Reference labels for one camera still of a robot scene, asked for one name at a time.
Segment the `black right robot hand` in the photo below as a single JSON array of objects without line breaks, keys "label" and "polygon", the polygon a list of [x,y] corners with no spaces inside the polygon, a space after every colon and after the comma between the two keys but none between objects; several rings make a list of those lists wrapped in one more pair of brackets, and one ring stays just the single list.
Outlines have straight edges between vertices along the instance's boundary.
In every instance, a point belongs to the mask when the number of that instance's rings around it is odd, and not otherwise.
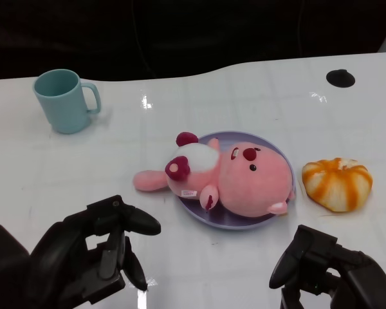
[{"label": "black right robot hand", "polygon": [[337,238],[299,225],[277,262],[269,287],[281,290],[281,308],[302,308],[300,295],[327,294],[330,308],[386,308],[386,273],[370,256]]}]

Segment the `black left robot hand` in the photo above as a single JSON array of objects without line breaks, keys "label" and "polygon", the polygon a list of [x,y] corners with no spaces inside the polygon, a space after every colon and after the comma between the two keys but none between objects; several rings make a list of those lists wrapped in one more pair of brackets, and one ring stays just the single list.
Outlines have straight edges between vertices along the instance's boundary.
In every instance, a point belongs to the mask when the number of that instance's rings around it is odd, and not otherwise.
[{"label": "black left robot hand", "polygon": [[126,232],[155,236],[161,225],[119,195],[53,224],[30,256],[29,308],[95,304],[123,290],[126,280],[146,291],[143,268]]}]

